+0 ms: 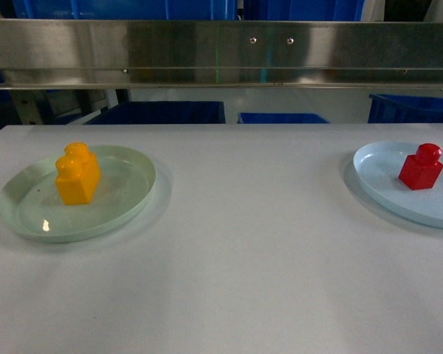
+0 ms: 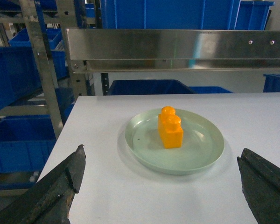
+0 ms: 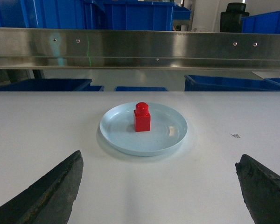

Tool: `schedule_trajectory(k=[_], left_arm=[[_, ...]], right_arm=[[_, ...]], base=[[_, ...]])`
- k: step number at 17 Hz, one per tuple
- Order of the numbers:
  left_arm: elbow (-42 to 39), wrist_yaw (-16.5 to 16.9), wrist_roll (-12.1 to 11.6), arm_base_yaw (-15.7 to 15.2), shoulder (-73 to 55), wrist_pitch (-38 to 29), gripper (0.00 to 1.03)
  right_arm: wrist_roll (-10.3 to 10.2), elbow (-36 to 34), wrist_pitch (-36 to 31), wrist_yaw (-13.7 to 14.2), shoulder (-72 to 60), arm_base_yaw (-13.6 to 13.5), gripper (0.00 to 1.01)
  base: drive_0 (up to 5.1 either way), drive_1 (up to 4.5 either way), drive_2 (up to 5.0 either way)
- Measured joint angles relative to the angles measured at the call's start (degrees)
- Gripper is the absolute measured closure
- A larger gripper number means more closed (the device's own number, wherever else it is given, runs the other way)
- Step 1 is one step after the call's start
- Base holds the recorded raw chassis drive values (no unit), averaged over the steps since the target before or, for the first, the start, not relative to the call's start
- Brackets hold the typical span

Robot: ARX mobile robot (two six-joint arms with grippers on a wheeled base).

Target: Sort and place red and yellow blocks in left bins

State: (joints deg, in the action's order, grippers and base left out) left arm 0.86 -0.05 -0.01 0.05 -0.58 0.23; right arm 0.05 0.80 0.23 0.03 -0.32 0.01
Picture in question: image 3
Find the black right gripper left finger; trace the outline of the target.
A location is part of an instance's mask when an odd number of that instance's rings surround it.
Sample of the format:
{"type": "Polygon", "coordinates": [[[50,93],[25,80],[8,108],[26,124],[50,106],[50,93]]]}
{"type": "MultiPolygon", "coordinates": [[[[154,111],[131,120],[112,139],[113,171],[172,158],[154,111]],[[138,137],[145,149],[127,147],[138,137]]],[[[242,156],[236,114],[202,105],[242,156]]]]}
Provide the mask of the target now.
{"type": "Polygon", "coordinates": [[[26,190],[0,206],[0,224],[68,223],[83,167],[82,154],[75,151],[26,190]]]}

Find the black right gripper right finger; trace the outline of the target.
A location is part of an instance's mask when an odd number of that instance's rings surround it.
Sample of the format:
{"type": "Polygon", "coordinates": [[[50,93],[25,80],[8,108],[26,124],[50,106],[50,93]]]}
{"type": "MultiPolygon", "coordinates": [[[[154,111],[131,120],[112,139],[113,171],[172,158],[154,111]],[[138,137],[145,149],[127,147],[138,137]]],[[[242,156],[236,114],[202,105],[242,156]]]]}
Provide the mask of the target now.
{"type": "Polygon", "coordinates": [[[247,154],[235,167],[254,223],[280,224],[280,176],[247,154]]]}

